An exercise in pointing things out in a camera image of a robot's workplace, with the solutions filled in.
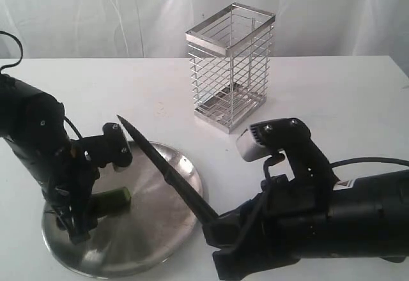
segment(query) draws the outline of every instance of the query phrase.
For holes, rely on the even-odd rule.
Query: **white tabletop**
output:
[[[409,79],[387,56],[273,58],[268,99],[231,135],[193,115],[188,59],[26,59],[7,71],[63,102],[83,135],[102,133],[116,114],[152,141],[183,152],[197,167],[219,213],[259,192],[262,161],[244,162],[235,140],[249,123],[298,117],[330,161],[358,156],[409,159]],[[62,267],[41,234],[40,187],[0,142],[0,280],[89,280]],[[341,179],[397,170],[341,167]],[[291,174],[286,162],[272,174]],[[200,227],[164,264],[121,280],[217,280],[215,249]],[[246,280],[407,280],[409,260],[303,259]]]

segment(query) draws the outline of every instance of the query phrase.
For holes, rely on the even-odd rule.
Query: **white curtain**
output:
[[[26,57],[185,57],[185,31],[232,2],[277,14],[275,56],[390,55],[409,74],[409,0],[0,0],[0,29]]]

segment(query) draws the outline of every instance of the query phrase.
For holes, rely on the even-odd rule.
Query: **wire basket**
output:
[[[196,116],[230,133],[265,102],[274,21],[233,3],[186,32]]]

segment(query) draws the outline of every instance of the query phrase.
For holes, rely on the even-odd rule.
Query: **round metal plate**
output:
[[[160,154],[202,195],[199,175],[177,150],[152,142]],[[64,266],[83,275],[114,278],[148,270],[166,260],[188,237],[196,217],[146,155],[130,142],[133,162],[123,172],[111,165],[101,169],[94,192],[126,186],[132,203],[129,212],[99,220],[91,239],[72,245],[56,216],[43,213],[45,244]]]

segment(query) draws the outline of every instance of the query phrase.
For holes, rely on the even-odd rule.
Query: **white sticker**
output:
[[[353,188],[355,180],[356,179],[337,182],[332,190],[347,190],[349,188]]]

